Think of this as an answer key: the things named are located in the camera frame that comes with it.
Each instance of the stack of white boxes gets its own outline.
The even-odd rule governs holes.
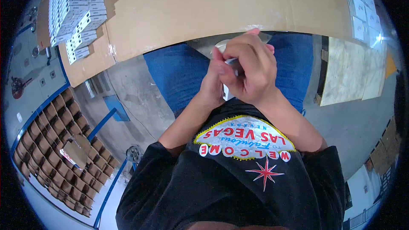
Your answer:
[[[49,0],[51,46],[66,41],[69,64],[89,54],[96,29],[107,19],[104,0]]]
[[[382,28],[373,0],[347,0],[352,36],[371,48],[381,50]]]

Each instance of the cardboard sheet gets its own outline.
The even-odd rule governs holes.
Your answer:
[[[355,42],[346,0],[104,0],[104,36],[95,52],[64,68],[73,87],[115,62],[174,43],[261,30],[320,34]],[[61,55],[65,54],[61,46]]]

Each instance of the metal cylinder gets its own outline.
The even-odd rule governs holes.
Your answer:
[[[95,90],[94,84],[92,83],[91,79],[85,80],[84,84],[85,84],[85,87],[87,88],[89,97],[91,99],[94,98],[96,96],[96,90]]]

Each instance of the white wall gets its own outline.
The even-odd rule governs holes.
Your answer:
[[[347,182],[351,193],[352,207],[345,211],[344,221],[361,214],[364,209],[370,208],[380,192],[379,175],[374,171],[368,173],[365,165],[355,172]]]

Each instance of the concrete floor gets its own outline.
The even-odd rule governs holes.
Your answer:
[[[207,57],[212,46],[238,34],[224,34],[188,41],[187,43]],[[269,36],[263,34],[262,40]],[[345,180],[366,161],[393,115],[395,76],[390,76],[382,96],[371,100],[356,100],[319,107],[314,104],[321,67],[321,36],[313,36],[314,65],[307,95],[304,100],[305,117],[320,131],[328,145],[338,148]],[[99,94],[89,99],[84,87],[75,94],[84,115],[96,125],[108,112],[104,96],[116,94],[130,121],[110,119],[97,134],[119,160],[134,144],[143,149],[156,141],[171,125],[174,116],[151,78],[143,56],[116,64],[94,77]]]

